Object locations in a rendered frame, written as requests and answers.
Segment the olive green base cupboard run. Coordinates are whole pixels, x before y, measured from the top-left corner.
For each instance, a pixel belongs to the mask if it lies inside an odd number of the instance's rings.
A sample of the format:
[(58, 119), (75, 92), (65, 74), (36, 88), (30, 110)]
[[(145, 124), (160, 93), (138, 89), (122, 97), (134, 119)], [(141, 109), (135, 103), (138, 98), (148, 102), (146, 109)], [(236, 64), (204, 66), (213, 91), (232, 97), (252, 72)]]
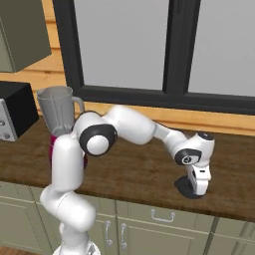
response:
[(58, 247), (58, 222), (39, 201), (40, 187), (0, 181), (0, 246), (41, 255)]
[(216, 217), (204, 255), (255, 255), (255, 223)]

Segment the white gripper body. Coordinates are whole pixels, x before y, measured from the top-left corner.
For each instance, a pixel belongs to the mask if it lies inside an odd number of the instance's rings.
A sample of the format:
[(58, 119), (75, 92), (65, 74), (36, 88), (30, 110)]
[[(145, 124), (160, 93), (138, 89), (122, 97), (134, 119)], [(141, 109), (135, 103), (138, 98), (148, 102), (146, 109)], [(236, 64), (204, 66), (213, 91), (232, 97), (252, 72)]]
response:
[(193, 192), (195, 195), (204, 195), (208, 188), (208, 183), (211, 179), (211, 175), (207, 172), (195, 172), (191, 171), (188, 174), (189, 180), (191, 182)]

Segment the wide olive green cupboard door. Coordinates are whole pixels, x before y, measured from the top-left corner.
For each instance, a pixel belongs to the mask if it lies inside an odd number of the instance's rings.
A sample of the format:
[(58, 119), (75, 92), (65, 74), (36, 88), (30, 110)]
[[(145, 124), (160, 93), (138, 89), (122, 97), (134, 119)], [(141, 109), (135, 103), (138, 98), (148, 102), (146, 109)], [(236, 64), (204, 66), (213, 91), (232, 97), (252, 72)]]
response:
[[(127, 250), (121, 225), (127, 225)], [(118, 218), (120, 255), (204, 255), (208, 234), (161, 224)]]

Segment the narrow olive green cupboard door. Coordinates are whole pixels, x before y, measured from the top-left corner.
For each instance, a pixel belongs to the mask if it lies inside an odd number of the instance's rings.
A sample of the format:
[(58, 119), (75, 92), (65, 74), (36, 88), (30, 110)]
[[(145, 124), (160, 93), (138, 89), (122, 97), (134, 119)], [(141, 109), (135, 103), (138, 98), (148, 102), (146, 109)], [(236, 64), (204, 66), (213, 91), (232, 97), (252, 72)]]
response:
[[(111, 247), (106, 243), (106, 221), (111, 222), (110, 238), (113, 240)], [(119, 240), (117, 218), (112, 215), (98, 214), (94, 226), (89, 230), (89, 237), (99, 247), (102, 255), (119, 255)]]

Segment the olive green drawer front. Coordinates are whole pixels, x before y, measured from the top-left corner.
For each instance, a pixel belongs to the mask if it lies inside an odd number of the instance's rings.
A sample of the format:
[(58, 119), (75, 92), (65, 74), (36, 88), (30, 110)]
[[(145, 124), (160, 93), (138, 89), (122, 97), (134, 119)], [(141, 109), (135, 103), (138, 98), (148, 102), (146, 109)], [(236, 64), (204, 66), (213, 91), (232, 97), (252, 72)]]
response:
[(117, 201), (116, 205), (119, 217), (194, 231), (209, 232), (214, 219), (209, 215), (126, 201)]

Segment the dark grey blender lid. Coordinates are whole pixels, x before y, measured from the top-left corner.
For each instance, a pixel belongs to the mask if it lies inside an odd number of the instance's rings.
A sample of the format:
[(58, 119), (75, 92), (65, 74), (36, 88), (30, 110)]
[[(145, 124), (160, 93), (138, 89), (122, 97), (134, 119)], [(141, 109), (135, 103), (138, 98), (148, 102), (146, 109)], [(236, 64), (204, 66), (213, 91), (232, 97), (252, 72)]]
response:
[(179, 193), (188, 199), (200, 199), (201, 195), (194, 193), (192, 184), (187, 175), (180, 177), (174, 182), (174, 186), (178, 189)]

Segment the black and silver microwave oven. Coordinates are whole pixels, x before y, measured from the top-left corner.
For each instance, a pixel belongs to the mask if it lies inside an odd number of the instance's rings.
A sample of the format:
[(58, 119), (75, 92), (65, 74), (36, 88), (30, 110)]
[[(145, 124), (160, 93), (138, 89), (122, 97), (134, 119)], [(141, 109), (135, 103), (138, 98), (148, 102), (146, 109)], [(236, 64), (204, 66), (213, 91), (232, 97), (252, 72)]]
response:
[(16, 141), (38, 119), (30, 84), (0, 81), (0, 139)]

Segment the black window frame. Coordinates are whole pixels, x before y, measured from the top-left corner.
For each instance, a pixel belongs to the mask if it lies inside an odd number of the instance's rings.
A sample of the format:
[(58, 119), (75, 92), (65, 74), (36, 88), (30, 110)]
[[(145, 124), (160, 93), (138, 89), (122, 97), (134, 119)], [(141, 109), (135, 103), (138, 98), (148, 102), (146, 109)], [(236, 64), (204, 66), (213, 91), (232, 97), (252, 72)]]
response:
[(170, 0), (163, 81), (158, 91), (85, 83), (74, 0), (52, 0), (66, 83), (86, 102), (255, 116), (255, 97), (191, 93), (191, 71), (201, 0)]

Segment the olive green wall cupboard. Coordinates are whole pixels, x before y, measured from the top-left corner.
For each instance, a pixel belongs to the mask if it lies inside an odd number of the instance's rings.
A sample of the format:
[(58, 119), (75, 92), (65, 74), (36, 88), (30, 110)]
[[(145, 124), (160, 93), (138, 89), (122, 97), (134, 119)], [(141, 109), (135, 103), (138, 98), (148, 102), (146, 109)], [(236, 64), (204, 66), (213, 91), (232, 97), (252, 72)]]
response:
[(41, 0), (0, 0), (0, 73), (16, 73), (51, 55)]

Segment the blender with dark red base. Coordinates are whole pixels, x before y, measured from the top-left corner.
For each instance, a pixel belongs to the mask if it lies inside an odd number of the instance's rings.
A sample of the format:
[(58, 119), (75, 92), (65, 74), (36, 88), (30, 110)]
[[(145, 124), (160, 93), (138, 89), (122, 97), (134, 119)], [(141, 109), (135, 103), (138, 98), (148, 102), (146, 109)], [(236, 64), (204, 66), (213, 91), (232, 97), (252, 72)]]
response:
[(65, 86), (54, 86), (36, 92), (37, 100), (51, 134), (49, 158), (52, 158), (56, 139), (63, 134), (70, 133), (75, 123), (75, 104), (80, 113), (85, 111), (82, 99), (73, 96), (73, 89)]

